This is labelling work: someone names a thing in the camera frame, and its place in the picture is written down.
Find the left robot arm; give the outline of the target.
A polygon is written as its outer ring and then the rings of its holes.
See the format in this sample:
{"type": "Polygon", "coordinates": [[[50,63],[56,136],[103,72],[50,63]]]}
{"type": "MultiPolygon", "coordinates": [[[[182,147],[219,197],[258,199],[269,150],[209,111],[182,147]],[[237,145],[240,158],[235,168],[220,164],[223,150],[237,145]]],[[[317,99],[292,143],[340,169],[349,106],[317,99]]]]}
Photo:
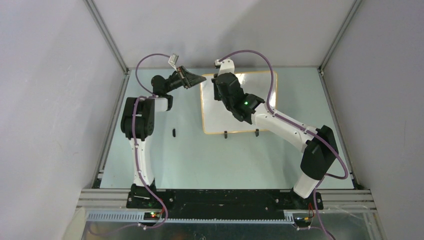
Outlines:
{"type": "Polygon", "coordinates": [[[148,146],[155,128],[155,115],[170,111],[174,98],[169,92],[178,88],[190,89],[207,79],[177,67],[168,77],[152,77],[152,96],[128,97],[120,121],[120,129],[128,139],[134,157],[134,179],[131,193],[145,208],[153,208],[158,202],[154,192],[155,177],[152,170],[148,146]]]}

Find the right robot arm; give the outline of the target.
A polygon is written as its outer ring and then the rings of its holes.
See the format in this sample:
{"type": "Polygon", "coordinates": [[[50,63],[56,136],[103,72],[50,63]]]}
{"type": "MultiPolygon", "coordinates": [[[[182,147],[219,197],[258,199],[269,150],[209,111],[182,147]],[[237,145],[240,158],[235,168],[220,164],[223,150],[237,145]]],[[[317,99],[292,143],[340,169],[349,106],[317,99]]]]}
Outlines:
{"type": "Polygon", "coordinates": [[[215,100],[221,101],[235,119],[271,131],[302,153],[302,174],[292,188],[290,201],[297,209],[308,206],[311,193],[339,157],[333,130],[326,125],[305,125],[267,106],[263,98],[244,92],[233,73],[215,74],[211,82],[215,100]]]}

